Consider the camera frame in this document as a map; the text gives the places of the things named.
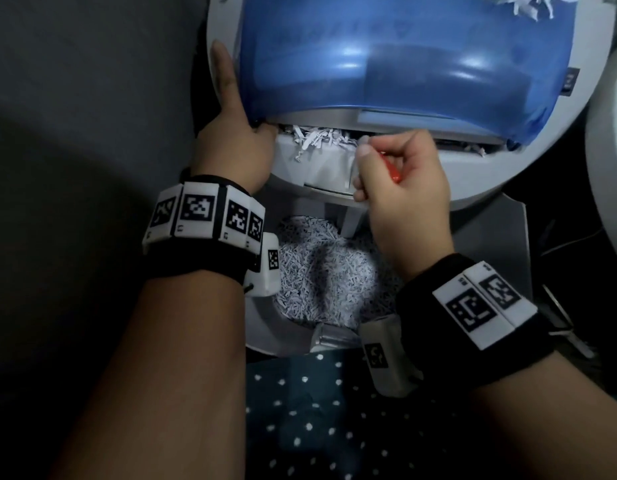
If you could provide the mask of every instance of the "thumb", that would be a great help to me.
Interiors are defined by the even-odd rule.
[[[360,178],[370,201],[376,200],[394,185],[386,163],[381,155],[369,144],[362,144],[355,154]]]

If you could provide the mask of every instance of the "fingernail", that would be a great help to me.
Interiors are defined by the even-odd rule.
[[[362,144],[357,148],[357,152],[355,152],[355,156],[357,158],[364,158],[373,152],[373,147],[369,144]]]

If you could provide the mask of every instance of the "right hand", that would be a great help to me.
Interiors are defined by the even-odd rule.
[[[401,170],[399,185],[379,152],[391,155]],[[356,158],[355,201],[368,200],[375,242],[405,282],[453,254],[450,186],[428,131],[373,137],[357,149]]]

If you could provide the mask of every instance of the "wristband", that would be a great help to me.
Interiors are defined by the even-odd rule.
[[[408,358],[442,389],[495,382],[553,351],[537,307],[487,263],[458,254],[409,282],[397,312]]]
[[[208,270],[240,284],[262,251],[265,209],[240,185],[192,177],[160,193],[144,235],[149,278]]]

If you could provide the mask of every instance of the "left hand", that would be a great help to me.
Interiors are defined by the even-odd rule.
[[[278,129],[262,124],[254,130],[244,112],[233,61],[224,44],[212,47],[222,112],[200,131],[191,175],[217,175],[249,193],[261,190],[271,175]]]

